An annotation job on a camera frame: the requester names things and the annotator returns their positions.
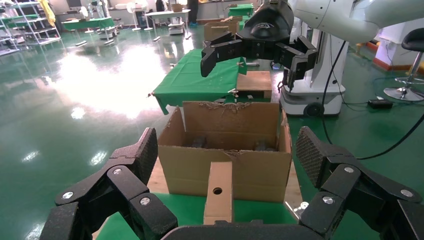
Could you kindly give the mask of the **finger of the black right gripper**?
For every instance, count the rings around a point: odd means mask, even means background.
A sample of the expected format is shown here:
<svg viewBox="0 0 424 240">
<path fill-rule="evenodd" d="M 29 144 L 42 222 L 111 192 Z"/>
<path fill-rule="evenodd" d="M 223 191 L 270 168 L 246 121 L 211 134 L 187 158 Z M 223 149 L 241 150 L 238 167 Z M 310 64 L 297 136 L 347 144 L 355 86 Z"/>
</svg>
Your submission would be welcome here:
<svg viewBox="0 0 424 240">
<path fill-rule="evenodd" d="M 217 63 L 244 57 L 246 46 L 247 39 L 230 31 L 220 33 L 211 40 L 205 40 L 201 51 L 201 76 L 207 77 Z"/>
<path fill-rule="evenodd" d="M 290 92 L 295 81 L 302 80 L 306 72 L 314 68 L 317 55 L 316 47 L 302 35 L 291 44 L 274 45 L 273 61 L 288 69 L 286 83 Z"/>
</svg>

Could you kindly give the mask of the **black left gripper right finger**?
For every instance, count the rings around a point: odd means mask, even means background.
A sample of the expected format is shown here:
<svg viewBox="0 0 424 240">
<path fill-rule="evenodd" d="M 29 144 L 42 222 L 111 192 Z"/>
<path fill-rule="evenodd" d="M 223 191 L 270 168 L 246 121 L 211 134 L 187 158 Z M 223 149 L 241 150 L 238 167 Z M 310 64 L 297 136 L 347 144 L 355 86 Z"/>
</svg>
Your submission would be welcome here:
<svg viewBox="0 0 424 240">
<path fill-rule="evenodd" d="M 366 168 L 347 149 L 321 141 L 304 126 L 296 157 L 317 193 L 299 218 L 300 225 L 329 240 L 351 211 L 382 240 L 424 237 L 422 197 L 413 189 Z"/>
</svg>

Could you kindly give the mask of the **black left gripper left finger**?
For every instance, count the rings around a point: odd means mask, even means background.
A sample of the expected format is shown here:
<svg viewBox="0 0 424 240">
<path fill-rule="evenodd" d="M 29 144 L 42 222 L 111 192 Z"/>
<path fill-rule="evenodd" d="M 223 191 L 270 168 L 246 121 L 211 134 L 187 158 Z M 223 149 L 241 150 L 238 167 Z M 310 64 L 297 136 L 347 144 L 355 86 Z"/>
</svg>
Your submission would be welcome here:
<svg viewBox="0 0 424 240">
<path fill-rule="evenodd" d="M 162 239 L 178 220 L 147 186 L 157 157 L 156 130 L 146 128 L 137 143 L 116 149 L 100 170 L 56 196 L 40 238 L 90 240 L 119 213 L 139 239 Z"/>
</svg>

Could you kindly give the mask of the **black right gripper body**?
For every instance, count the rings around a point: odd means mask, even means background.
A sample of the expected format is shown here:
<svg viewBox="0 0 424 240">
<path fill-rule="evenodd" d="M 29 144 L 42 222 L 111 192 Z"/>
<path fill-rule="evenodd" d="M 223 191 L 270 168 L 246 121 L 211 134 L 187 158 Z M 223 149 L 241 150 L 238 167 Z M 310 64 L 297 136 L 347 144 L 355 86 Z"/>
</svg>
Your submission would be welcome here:
<svg viewBox="0 0 424 240">
<path fill-rule="evenodd" d="M 241 55 L 250 59 L 278 60 L 277 44 L 288 45 L 294 24 L 294 13 L 287 0 L 265 2 L 237 33 L 242 41 Z"/>
</svg>

